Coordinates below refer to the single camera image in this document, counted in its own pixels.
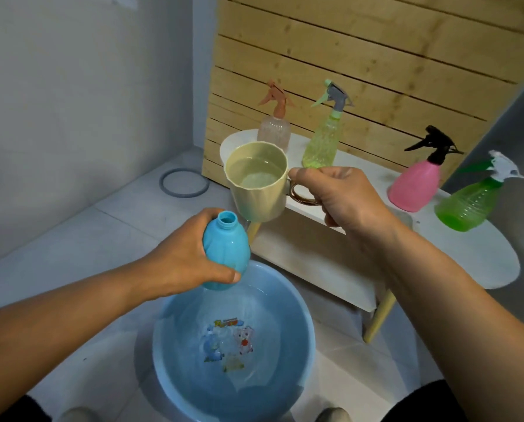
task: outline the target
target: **green spray bottle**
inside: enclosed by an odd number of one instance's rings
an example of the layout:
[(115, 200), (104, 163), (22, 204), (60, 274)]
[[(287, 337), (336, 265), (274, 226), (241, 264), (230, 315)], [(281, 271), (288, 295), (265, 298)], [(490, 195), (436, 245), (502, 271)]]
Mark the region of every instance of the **green spray bottle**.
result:
[(483, 223), (496, 205), (505, 179), (524, 177), (508, 157), (498, 151), (489, 151), (489, 154), (489, 161), (460, 171), (493, 170), (490, 177), (457, 191), (434, 207), (438, 218), (455, 231), (469, 231)]
[(327, 91), (311, 107), (326, 101), (334, 101), (334, 107), (328, 119), (315, 130), (313, 138), (308, 143), (303, 154), (303, 167), (318, 169), (319, 167), (332, 166), (338, 142), (342, 137), (340, 116), (345, 105), (354, 105), (346, 92), (331, 80), (325, 80), (324, 85), (327, 87)]

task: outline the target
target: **shoe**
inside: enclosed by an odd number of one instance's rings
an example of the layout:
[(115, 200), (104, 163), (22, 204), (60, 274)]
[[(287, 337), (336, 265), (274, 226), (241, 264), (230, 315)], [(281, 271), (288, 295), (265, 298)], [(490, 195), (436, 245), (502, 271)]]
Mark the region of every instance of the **shoe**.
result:
[(93, 410), (86, 407), (75, 407), (67, 410), (53, 422), (103, 422), (103, 419)]
[(320, 412), (315, 422), (352, 422), (352, 418), (340, 407), (329, 407)]

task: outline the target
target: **wooden table leg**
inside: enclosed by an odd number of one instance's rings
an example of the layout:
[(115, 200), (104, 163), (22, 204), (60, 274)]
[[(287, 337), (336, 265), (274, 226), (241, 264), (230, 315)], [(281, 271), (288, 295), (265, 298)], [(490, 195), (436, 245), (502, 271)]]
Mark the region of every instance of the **wooden table leg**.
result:
[(248, 225), (246, 234), (248, 234), (248, 244), (250, 244), (251, 246), (252, 242), (254, 241), (254, 238), (256, 237), (256, 234), (258, 234), (258, 230), (260, 229), (261, 225), (261, 222), (251, 222), (250, 225)]
[(364, 333), (364, 342), (365, 343), (368, 344), (371, 342), (371, 340), (373, 340), (373, 338), (375, 337), (375, 335), (381, 328), (383, 321), (385, 321), (385, 319), (389, 315), (389, 312), (391, 312), (396, 302), (397, 302), (397, 298), (395, 298), (395, 295), (393, 295), (393, 292), (390, 290), (387, 290), (384, 298), (381, 300), (378, 308), (375, 310), (375, 314), (373, 314), (373, 318), (371, 319), (370, 326), (367, 329), (365, 329), (365, 333)]

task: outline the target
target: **blue plastic basin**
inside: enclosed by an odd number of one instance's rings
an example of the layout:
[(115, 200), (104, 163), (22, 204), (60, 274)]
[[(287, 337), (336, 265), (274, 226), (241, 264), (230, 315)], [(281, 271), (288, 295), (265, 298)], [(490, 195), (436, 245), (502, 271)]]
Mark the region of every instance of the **blue plastic basin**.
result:
[(276, 420), (303, 391), (315, 354), (307, 305), (278, 271), (251, 261), (227, 291), (166, 298), (153, 360), (167, 397), (200, 422)]

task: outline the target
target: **wooden slat wall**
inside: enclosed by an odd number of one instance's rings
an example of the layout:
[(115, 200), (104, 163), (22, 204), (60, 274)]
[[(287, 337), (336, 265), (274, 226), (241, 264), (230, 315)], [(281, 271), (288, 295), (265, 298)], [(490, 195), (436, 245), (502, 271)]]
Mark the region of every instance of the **wooden slat wall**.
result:
[[(433, 124), (468, 152), (524, 82), (524, 0), (219, 0), (204, 174), (222, 182), (220, 143), (272, 113), (258, 105), (269, 79), (311, 137), (326, 78), (355, 104), (340, 150), (402, 171), (432, 151), (403, 149)], [(462, 160), (448, 156), (443, 178)]]

